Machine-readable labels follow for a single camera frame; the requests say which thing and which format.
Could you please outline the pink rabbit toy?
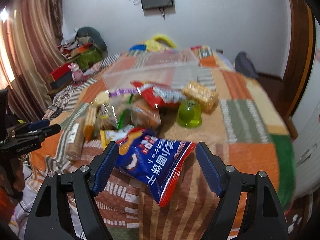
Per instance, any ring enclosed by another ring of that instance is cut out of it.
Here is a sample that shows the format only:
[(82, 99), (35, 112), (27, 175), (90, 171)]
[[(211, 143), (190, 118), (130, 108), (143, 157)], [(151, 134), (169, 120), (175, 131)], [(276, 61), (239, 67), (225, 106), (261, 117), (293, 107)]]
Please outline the pink rabbit toy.
[(79, 65), (77, 63), (71, 63), (68, 65), (69, 69), (72, 72), (72, 79), (74, 82), (79, 82), (83, 77), (83, 72), (79, 68)]

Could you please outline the white heart sliding door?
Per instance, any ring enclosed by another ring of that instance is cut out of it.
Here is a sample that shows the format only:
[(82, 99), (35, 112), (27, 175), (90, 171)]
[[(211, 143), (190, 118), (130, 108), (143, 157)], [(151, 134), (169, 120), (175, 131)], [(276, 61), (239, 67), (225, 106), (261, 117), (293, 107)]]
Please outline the white heart sliding door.
[(296, 162), (295, 196), (319, 188), (319, 24), (316, 23), (315, 56), (303, 97), (293, 115), (298, 137), (293, 142)]

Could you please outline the green edged cat ear snack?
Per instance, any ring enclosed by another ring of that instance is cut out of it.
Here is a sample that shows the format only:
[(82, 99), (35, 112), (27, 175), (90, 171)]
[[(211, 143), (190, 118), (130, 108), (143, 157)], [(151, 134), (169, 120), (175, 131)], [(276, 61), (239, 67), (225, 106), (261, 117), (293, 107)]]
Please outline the green edged cat ear snack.
[(133, 94), (110, 98), (102, 104), (97, 114), (99, 130), (120, 130), (130, 123)]

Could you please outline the golden biscuit pack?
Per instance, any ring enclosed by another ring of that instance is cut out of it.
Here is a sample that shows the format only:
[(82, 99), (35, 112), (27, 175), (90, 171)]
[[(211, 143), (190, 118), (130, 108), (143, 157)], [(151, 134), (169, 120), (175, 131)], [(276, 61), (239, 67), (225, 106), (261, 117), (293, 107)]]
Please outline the golden biscuit pack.
[(202, 111), (207, 114), (212, 113), (218, 105), (219, 94), (195, 81), (190, 81), (182, 89), (182, 94), (199, 103)]

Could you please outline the grey green pillow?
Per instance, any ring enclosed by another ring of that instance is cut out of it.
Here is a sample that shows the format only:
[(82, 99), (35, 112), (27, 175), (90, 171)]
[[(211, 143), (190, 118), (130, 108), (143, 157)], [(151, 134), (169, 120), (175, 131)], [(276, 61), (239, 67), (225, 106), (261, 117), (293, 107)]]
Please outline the grey green pillow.
[(107, 51), (107, 46), (97, 29), (92, 27), (79, 28), (76, 33), (77, 38), (90, 37), (101, 51)]

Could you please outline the blue rice cracker bag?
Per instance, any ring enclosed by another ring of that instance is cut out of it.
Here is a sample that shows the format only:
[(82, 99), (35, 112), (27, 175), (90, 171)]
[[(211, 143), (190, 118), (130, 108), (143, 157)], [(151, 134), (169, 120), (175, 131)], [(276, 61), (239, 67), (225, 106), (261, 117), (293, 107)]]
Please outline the blue rice cracker bag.
[(117, 144), (116, 168), (146, 184), (157, 204), (167, 206), (183, 164), (196, 144), (158, 138), (152, 131), (140, 127), (129, 130)]

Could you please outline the clear plastic storage bin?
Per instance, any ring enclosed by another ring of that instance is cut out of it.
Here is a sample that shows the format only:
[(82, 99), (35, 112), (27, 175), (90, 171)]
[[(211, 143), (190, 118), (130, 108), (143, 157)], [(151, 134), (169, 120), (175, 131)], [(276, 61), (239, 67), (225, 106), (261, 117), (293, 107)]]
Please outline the clear plastic storage bin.
[(197, 80), (199, 61), (191, 49), (129, 51), (102, 76), (108, 89), (131, 88), (132, 81), (150, 81), (181, 89)]

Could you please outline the yellow chip bag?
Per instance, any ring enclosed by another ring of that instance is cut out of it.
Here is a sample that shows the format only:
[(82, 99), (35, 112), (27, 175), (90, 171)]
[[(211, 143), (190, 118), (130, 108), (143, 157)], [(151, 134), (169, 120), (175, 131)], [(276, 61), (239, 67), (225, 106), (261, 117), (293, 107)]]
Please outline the yellow chip bag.
[(102, 149), (104, 150), (107, 145), (109, 144), (109, 142), (111, 141), (118, 141), (121, 139), (124, 139), (127, 134), (134, 129), (133, 125), (127, 125), (125, 127), (123, 127), (120, 130), (100, 130), (100, 140), (101, 140), (101, 146)]

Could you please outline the bread slice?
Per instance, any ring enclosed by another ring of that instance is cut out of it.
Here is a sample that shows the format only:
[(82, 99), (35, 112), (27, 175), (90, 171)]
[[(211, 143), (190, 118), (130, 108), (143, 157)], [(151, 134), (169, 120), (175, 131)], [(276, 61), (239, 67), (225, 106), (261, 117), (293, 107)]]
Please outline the bread slice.
[(100, 107), (101, 105), (103, 105), (104, 103), (109, 102), (109, 92), (108, 90), (102, 91), (100, 92), (95, 99), (92, 101), (92, 105), (93, 106), (97, 106)]

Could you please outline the green cardboard box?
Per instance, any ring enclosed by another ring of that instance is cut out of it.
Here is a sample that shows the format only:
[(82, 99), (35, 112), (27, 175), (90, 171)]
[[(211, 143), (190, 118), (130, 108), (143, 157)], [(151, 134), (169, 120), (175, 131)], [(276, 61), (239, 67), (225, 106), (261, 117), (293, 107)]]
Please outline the green cardboard box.
[(85, 72), (102, 59), (103, 57), (101, 52), (97, 48), (91, 47), (88, 48), (86, 51), (78, 54), (75, 58), (75, 61), (78, 64), (79, 68), (83, 72)]

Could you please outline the red white snack bag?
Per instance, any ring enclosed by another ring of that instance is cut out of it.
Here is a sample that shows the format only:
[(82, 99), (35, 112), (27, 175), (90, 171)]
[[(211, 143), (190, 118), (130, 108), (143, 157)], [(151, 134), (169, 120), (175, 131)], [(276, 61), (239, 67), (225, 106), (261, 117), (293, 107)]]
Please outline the red white snack bag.
[(130, 83), (153, 109), (174, 108), (187, 99), (180, 90), (165, 84), (149, 81), (131, 81)]

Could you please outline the fried orange snack bag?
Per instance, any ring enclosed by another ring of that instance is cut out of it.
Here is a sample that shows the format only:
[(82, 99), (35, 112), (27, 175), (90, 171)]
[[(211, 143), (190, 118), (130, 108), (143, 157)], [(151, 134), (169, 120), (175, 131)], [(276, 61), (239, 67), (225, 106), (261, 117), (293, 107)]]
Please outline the fried orange snack bag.
[(153, 109), (143, 98), (140, 98), (131, 105), (131, 122), (142, 128), (156, 129), (161, 125), (159, 110)]

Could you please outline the orange label cracker pack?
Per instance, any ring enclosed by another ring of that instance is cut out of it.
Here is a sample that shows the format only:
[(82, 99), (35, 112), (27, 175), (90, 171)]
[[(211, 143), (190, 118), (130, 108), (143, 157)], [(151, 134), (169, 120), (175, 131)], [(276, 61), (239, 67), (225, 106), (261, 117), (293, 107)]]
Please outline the orange label cracker pack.
[(95, 122), (97, 119), (97, 106), (90, 105), (87, 109), (85, 123), (83, 127), (83, 135), (85, 141), (90, 141), (93, 137), (95, 130)]

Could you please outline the green jelly cup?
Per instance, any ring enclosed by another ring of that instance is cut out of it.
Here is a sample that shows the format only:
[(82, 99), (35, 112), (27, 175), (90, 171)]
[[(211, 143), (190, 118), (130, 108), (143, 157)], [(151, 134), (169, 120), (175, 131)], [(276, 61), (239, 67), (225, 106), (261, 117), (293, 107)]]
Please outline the green jelly cup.
[(202, 124), (202, 109), (198, 102), (187, 100), (178, 108), (177, 123), (184, 128), (196, 128)]

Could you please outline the purple label cake pack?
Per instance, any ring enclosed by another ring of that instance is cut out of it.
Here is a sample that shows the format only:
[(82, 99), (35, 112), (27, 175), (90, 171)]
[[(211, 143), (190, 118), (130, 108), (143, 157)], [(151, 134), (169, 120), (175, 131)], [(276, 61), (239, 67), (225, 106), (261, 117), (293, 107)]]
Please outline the purple label cake pack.
[(138, 90), (136, 88), (116, 88), (108, 91), (109, 98), (117, 98), (120, 96), (130, 96), (131, 94), (137, 95)]

